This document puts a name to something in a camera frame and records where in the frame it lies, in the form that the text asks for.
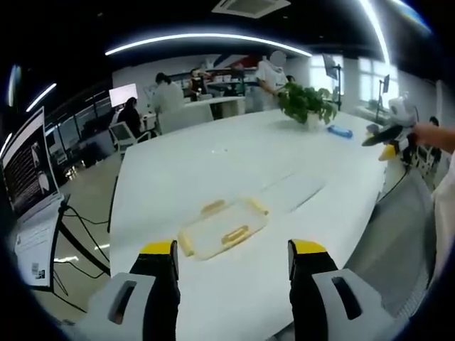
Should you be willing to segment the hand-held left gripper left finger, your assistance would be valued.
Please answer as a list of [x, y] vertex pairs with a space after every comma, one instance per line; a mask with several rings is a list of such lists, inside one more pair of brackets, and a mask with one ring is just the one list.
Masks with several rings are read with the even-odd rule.
[[76, 339], [175, 340], [180, 302], [177, 241], [147, 244], [129, 272], [91, 297]]

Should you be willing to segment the person's right hand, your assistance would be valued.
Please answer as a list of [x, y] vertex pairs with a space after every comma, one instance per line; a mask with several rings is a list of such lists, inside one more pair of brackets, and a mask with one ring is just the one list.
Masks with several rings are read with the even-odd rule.
[[437, 140], [439, 127], [431, 123], [417, 123], [412, 129], [415, 143], [417, 145], [434, 146]]

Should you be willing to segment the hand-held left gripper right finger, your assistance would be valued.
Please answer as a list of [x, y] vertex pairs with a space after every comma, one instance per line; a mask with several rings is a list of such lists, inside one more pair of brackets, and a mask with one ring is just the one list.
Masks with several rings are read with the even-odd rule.
[[381, 295], [327, 250], [303, 239], [288, 241], [289, 300], [296, 340], [379, 340], [394, 322]]

